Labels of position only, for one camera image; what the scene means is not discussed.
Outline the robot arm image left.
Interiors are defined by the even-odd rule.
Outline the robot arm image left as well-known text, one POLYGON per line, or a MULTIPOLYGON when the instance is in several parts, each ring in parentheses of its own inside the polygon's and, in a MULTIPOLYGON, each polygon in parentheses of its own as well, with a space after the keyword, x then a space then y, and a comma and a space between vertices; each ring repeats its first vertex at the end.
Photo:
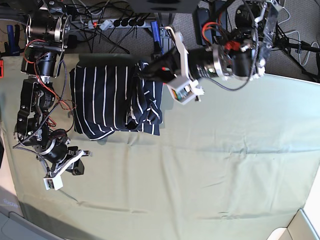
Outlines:
POLYGON ((42 0, 32 11, 26 23, 26 46, 23 52, 21 72, 27 75, 20 93, 20 106, 14 129, 17 144, 14 149, 36 155, 41 162, 47 190, 63 187, 62 174, 74 176, 84 174, 81 161, 90 151, 69 146, 68 131, 56 128, 51 119, 58 106, 72 112, 64 100, 67 82, 63 82, 62 93, 54 90, 52 78, 66 68, 64 53, 67 48, 71 15, 61 0, 42 0))

